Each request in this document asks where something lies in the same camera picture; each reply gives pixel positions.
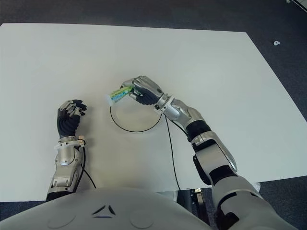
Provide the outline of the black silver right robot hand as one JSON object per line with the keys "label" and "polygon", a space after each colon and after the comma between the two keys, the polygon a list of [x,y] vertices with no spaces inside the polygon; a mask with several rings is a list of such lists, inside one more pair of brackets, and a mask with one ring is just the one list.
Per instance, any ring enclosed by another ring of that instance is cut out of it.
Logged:
{"label": "black silver right robot hand", "polygon": [[156,104],[164,95],[160,86],[147,76],[138,76],[122,83],[121,88],[131,87],[129,96],[143,105]]}

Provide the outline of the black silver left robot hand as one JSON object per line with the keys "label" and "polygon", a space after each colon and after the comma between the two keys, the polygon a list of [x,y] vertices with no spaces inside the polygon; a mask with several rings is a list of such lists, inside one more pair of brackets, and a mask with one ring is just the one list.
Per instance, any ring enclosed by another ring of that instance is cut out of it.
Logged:
{"label": "black silver left robot hand", "polygon": [[59,138],[75,136],[80,119],[85,115],[87,106],[82,100],[67,100],[58,109],[57,130]]}

